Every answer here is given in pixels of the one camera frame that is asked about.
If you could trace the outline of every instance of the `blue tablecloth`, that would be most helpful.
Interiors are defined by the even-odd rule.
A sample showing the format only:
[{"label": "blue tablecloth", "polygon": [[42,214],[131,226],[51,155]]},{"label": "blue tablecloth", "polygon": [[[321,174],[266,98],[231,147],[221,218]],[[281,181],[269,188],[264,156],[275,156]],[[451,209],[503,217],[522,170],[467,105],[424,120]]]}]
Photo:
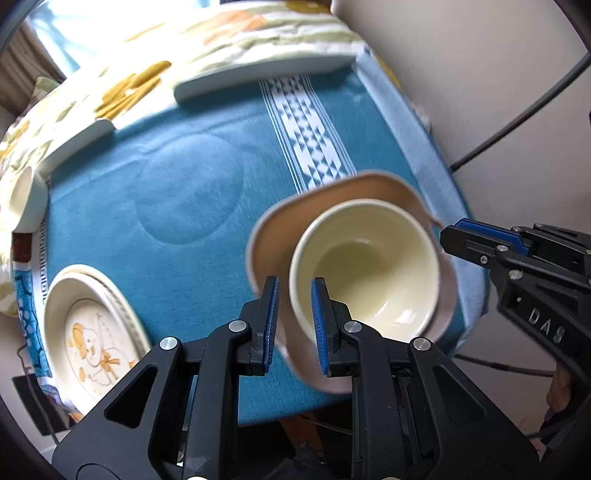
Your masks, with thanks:
[{"label": "blue tablecloth", "polygon": [[[91,265],[120,288],[154,343],[186,341],[207,336],[253,298],[244,267],[250,231],[296,192],[380,168],[422,192],[444,222],[466,216],[428,135],[372,61],[212,93],[79,152],[52,175],[49,280],[67,265]],[[388,106],[392,100],[400,105]],[[392,117],[403,123],[398,134]],[[485,295],[477,267],[456,272],[460,303],[442,340],[449,349]],[[334,400],[303,385],[276,353],[265,378],[241,379],[239,418],[266,421]]]}]

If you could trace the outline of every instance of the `cup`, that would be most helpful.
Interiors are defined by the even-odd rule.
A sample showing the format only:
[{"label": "cup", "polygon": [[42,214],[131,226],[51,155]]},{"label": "cup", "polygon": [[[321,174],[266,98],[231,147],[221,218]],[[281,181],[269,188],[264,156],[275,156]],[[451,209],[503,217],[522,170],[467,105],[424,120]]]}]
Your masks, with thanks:
[{"label": "cup", "polygon": [[427,327],[439,297],[439,262],[409,213],[374,199],[339,203],[306,229],[291,259],[289,291],[300,327],[316,342],[311,281],[383,337],[409,342]]},{"label": "cup", "polygon": [[5,228],[13,233],[37,231],[43,221],[48,198],[45,181],[33,167],[26,166],[12,189],[4,213]]}]

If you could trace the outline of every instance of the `white geometric pattern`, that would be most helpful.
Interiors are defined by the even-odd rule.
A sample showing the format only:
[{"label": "white geometric pattern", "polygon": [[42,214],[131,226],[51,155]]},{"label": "white geometric pattern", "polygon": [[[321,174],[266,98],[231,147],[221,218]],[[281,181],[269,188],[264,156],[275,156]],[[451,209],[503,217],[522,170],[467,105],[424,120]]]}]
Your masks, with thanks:
[{"label": "white geometric pattern", "polygon": [[269,79],[260,85],[299,193],[355,173],[307,76]]}]

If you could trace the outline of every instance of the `brown curtain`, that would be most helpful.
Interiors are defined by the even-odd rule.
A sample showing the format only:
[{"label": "brown curtain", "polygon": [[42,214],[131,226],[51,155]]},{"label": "brown curtain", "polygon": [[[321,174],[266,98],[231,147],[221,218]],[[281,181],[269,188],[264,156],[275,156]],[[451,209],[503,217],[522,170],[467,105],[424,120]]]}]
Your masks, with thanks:
[{"label": "brown curtain", "polygon": [[66,79],[25,20],[0,56],[0,105],[20,115],[40,76],[60,83]]}]

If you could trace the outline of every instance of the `brown plate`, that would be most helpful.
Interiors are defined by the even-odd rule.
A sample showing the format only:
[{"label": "brown plate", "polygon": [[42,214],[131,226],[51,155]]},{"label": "brown plate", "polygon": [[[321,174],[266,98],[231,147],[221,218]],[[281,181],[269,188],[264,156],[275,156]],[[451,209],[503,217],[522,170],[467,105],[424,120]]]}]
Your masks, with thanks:
[{"label": "brown plate", "polygon": [[246,272],[257,295],[261,294],[267,275],[279,278],[275,343],[299,379],[327,393],[350,393],[351,380],[350,377],[327,378],[320,370],[316,345],[301,330],[291,308],[288,289],[291,257],[300,237],[318,215],[347,200],[366,198],[384,200],[406,210],[418,220],[435,245],[441,275],[439,300],[423,336],[433,342],[439,340],[456,310],[456,276],[433,234],[433,227],[441,228],[441,224],[431,217],[421,197],[402,178],[384,171],[365,171],[277,203],[261,216],[251,232],[246,247]]}]

